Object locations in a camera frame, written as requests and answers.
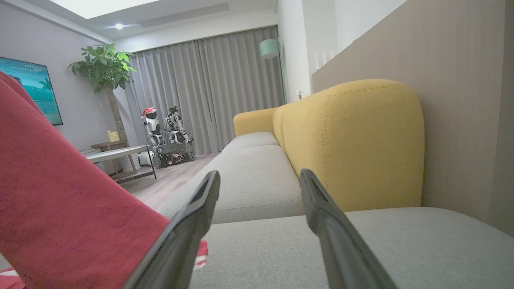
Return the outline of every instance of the lamp shade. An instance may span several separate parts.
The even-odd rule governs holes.
[[[262,59],[270,59],[279,55],[279,43],[275,39],[266,39],[259,43]]]

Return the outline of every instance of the sofa cushion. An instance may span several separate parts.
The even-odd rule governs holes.
[[[270,132],[259,132],[244,134],[236,136],[224,149],[223,151],[229,151],[234,149],[243,149],[249,147],[265,146],[265,145],[276,145],[278,142]]]
[[[173,194],[159,212],[171,218],[213,170],[221,177],[214,224],[303,214],[299,181],[284,150],[273,144],[221,153]]]
[[[347,213],[399,288],[512,288],[514,239],[436,208]],[[305,216],[212,225],[190,289],[328,288]]]

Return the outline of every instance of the red blanket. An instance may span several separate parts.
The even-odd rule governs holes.
[[[82,156],[2,72],[0,104],[0,251],[29,289],[121,287],[168,219]]]

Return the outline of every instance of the yellow sofa armrest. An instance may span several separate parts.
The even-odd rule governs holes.
[[[293,103],[288,103],[283,106],[279,106],[273,113],[273,134],[275,135],[275,138],[279,142],[279,145],[283,148],[285,148],[285,144],[284,144],[284,130],[282,129],[282,117],[284,116],[284,112],[291,105],[293,105]]]
[[[343,211],[421,205],[425,126],[416,93],[396,81],[336,85],[289,106],[284,146]]]
[[[273,133],[273,113],[277,107],[272,109],[258,110],[236,114],[234,116],[235,136],[257,132]]]

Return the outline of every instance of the recessed light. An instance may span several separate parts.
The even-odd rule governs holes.
[[[62,6],[78,16],[86,19],[106,15],[130,7],[135,7],[159,0],[88,0],[87,5],[77,0],[50,0]]]

